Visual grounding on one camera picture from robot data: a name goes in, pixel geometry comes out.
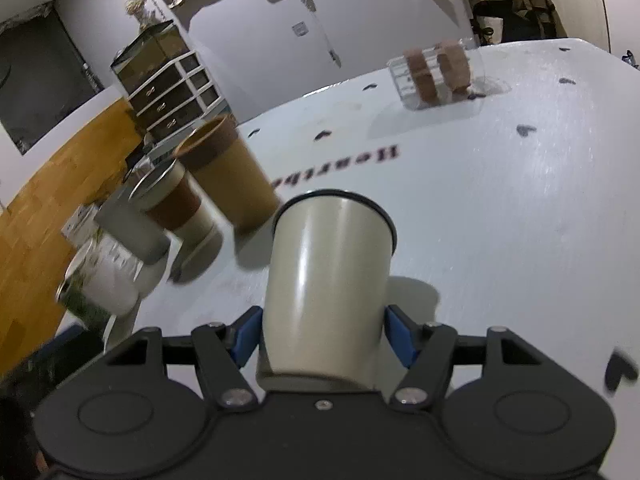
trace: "light switch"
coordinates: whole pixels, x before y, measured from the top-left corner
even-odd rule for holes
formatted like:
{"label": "light switch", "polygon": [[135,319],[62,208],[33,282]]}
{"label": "light switch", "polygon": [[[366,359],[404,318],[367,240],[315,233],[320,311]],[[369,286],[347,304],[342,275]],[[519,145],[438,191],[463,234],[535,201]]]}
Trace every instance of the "light switch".
{"label": "light switch", "polygon": [[306,26],[305,22],[296,23],[291,28],[293,29],[293,32],[296,36],[304,36],[306,33],[309,32],[309,29]]}

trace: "screw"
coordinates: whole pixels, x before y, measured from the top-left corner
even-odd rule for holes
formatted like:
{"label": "screw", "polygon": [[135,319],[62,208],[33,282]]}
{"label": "screw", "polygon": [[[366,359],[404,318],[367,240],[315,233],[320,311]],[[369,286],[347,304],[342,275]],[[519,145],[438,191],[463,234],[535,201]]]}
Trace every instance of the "screw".
{"label": "screw", "polygon": [[421,404],[427,400],[427,392],[420,388],[400,388],[396,391],[396,399],[401,404]]}
{"label": "screw", "polygon": [[320,410],[321,412],[326,412],[333,406],[334,404],[330,400],[318,400],[318,402],[316,402],[316,410]]}
{"label": "screw", "polygon": [[239,408],[254,400],[254,394],[244,388],[231,388],[222,394],[222,403],[229,408]]}

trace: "wooden floor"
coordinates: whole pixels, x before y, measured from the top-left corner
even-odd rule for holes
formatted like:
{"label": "wooden floor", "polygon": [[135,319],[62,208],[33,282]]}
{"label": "wooden floor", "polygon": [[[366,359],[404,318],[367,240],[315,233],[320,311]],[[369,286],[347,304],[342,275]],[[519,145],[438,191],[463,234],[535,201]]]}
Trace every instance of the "wooden floor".
{"label": "wooden floor", "polygon": [[126,109],[120,100],[85,126],[0,214],[0,375],[56,331],[64,312],[53,298],[74,254],[60,229],[121,178],[140,142]]}

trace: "white cabinet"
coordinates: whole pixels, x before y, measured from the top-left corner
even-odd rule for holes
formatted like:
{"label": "white cabinet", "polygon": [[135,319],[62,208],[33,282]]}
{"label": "white cabinet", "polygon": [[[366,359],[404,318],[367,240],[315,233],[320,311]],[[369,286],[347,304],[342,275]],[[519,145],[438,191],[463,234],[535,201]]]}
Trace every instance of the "white cabinet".
{"label": "white cabinet", "polygon": [[581,38],[609,52],[607,19],[602,0],[551,0],[556,6],[564,33]]}

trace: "table surface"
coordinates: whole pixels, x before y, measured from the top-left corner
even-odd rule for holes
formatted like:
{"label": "table surface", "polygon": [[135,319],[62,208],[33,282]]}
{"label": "table surface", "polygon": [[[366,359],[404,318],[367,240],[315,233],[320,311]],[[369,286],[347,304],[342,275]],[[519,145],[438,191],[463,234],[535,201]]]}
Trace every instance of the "table surface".
{"label": "table surface", "polygon": [[[460,333],[508,326],[605,396],[618,429],[603,473],[635,479],[640,388],[623,383],[608,397],[603,378],[616,347],[640,362],[640,72],[581,40],[502,44],[480,54],[486,98],[411,112],[379,70],[239,129],[271,180],[301,172],[278,186],[283,200],[337,187],[386,209],[398,229],[389,303]],[[377,86],[364,89],[370,84]],[[532,126],[526,137],[519,125]],[[314,140],[323,130],[331,134]],[[387,148],[382,161],[380,148]],[[371,157],[356,163],[363,153]],[[224,240],[214,263],[182,285],[165,270],[135,330],[188,334],[262,304],[271,226],[236,250],[216,215]],[[176,252],[174,243],[170,259]],[[254,372],[255,355],[244,370],[252,385]],[[402,373],[384,343],[380,388],[388,393]],[[195,384],[191,371],[170,374]],[[452,384],[478,374],[457,370]]]}

